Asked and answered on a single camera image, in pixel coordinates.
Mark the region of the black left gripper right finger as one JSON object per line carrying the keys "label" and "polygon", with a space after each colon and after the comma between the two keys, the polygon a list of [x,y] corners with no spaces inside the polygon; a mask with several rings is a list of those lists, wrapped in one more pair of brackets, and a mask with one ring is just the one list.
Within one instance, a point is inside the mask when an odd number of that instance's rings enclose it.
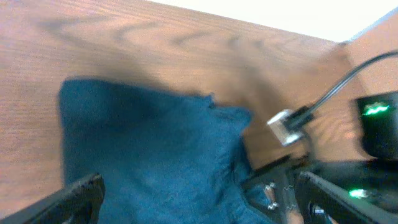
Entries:
{"label": "black left gripper right finger", "polygon": [[295,198],[305,223],[320,223],[315,209],[338,223],[397,223],[397,216],[364,200],[321,177],[302,172],[295,184]]}

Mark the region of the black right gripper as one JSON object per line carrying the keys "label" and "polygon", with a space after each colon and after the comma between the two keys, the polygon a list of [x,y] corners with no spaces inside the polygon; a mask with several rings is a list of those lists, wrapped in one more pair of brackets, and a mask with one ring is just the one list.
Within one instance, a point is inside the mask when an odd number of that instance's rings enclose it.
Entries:
{"label": "black right gripper", "polygon": [[250,200],[249,204],[276,223],[303,223],[295,199],[295,178],[297,172],[308,168],[314,162],[311,155],[299,158],[284,156],[254,171],[245,182],[244,190],[260,187],[268,199],[267,205]]}

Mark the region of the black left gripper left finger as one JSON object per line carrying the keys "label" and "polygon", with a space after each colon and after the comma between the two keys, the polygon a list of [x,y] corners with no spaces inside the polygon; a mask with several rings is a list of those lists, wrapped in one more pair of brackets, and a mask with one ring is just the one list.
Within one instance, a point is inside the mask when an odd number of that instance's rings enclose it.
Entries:
{"label": "black left gripper left finger", "polygon": [[89,223],[98,222],[105,184],[98,173],[87,175],[48,197],[12,214],[1,223]]}

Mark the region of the navy blue shorts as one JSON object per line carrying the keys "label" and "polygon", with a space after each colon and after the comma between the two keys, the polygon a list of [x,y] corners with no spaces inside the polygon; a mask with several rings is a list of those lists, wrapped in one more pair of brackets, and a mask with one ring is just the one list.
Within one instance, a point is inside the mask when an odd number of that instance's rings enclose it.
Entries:
{"label": "navy blue shorts", "polygon": [[244,190],[252,173],[242,133],[248,110],[96,79],[59,91],[63,175],[105,182],[100,223],[269,223]]}

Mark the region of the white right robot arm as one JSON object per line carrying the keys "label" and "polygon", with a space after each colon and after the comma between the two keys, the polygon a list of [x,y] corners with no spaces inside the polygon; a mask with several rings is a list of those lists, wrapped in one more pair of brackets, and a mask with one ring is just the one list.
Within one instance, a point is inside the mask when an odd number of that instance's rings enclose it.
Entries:
{"label": "white right robot arm", "polygon": [[397,93],[355,101],[361,125],[364,161],[322,162],[308,152],[300,159],[285,156],[247,180],[248,190],[259,186],[271,201],[252,205],[281,221],[282,212],[299,209],[305,223],[397,223]]}

